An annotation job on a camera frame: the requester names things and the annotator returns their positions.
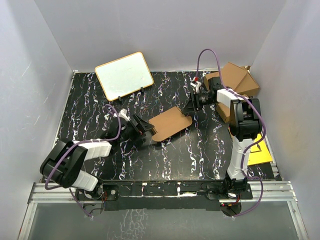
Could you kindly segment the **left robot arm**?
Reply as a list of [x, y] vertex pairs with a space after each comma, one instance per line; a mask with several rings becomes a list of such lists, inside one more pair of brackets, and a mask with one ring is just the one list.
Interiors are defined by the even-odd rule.
[[97, 177], [82, 170], [87, 160], [104, 158], [115, 154], [124, 141], [136, 142], [154, 128], [152, 124], [140, 118], [137, 114], [127, 117], [120, 113], [112, 120], [109, 129], [96, 140], [62, 141], [59, 140], [51, 150], [42, 165], [40, 173], [48, 180], [63, 188], [78, 188], [85, 190], [93, 200], [103, 195], [103, 187]]

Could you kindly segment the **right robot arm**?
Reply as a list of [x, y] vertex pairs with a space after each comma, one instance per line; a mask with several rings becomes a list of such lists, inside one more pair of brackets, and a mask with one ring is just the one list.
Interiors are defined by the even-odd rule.
[[249, 150], [255, 139], [263, 130], [260, 102], [257, 98], [247, 98], [224, 87], [219, 77], [205, 84], [194, 78], [190, 83], [192, 91], [189, 100], [182, 110], [184, 115], [200, 110], [201, 107], [212, 104], [229, 106], [229, 132], [232, 136], [232, 153], [229, 167], [223, 181], [205, 185], [208, 195], [225, 195], [233, 199], [247, 190]]

